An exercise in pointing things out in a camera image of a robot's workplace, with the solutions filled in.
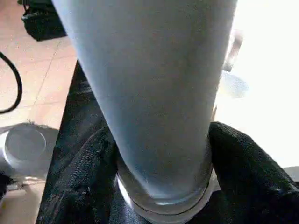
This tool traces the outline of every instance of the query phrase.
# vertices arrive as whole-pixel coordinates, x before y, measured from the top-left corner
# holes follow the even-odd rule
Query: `silver cylindrical object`
[[[150,199],[130,195],[145,210],[184,212],[207,188],[235,2],[54,0],[121,153],[119,176]]]

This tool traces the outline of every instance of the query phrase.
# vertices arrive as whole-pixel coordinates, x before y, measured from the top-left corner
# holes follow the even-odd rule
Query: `grout line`
[[[56,54],[57,49],[58,49],[60,43],[61,43],[61,40],[59,40],[59,43],[58,43],[58,45],[57,45],[57,47],[56,47],[56,50],[55,50],[55,52],[54,52],[54,54],[53,54],[53,56],[52,56],[52,59],[51,59],[51,62],[50,62],[50,64],[49,64],[49,66],[48,66],[46,75],[45,75],[45,77],[43,78],[43,82],[42,82],[42,84],[41,84],[41,87],[39,88],[39,90],[38,90],[38,92],[37,92],[36,99],[35,99],[35,101],[34,101],[34,103],[33,103],[33,106],[36,104],[37,98],[38,98],[38,96],[39,96],[39,94],[40,94],[40,92],[41,92],[41,90],[42,90],[43,84],[44,84],[45,79],[46,79],[46,77],[47,77],[47,75],[48,75],[48,72],[49,72],[49,70],[50,70],[50,66],[52,65],[54,55]]]

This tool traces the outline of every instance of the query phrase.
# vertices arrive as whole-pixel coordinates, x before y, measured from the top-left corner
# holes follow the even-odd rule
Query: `terracotta floor tile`
[[[23,86],[23,95],[19,108],[34,105],[49,65],[50,60],[16,65]],[[8,66],[0,69],[0,74],[0,108],[7,108],[16,99],[17,83],[13,72]]]
[[[34,105],[28,119],[38,125],[47,125],[59,129],[65,102]]]
[[[61,38],[57,51],[54,55],[55,58],[76,56],[75,49],[73,48],[69,37]]]
[[[4,50],[4,54],[15,64],[51,60],[59,39],[37,42],[30,36],[15,38]]]
[[[59,58],[52,61],[36,104],[65,101],[74,73],[76,57]]]

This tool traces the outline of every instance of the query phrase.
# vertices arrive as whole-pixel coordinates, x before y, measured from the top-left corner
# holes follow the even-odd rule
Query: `black object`
[[[209,130],[221,191],[189,224],[298,223],[299,191],[249,136],[221,123]],[[117,147],[77,63],[37,224],[149,224],[123,200]]]
[[[66,36],[58,14],[50,0],[30,0],[22,16],[25,29],[37,41]]]
[[[23,87],[22,87],[21,76],[20,76],[18,70],[16,69],[15,65],[2,52],[0,52],[0,58],[3,59],[3,61],[13,71],[15,79],[17,81],[17,88],[18,88],[18,95],[17,95],[17,98],[15,99],[14,104],[5,110],[0,110],[0,114],[4,114],[4,113],[13,111],[20,104],[20,101],[22,99]]]

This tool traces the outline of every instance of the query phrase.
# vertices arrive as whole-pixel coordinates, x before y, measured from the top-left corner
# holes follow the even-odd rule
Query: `white cylinder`
[[[207,187],[235,2],[54,0],[130,176],[123,181],[134,182],[124,185],[152,201],[145,210],[184,212]]]

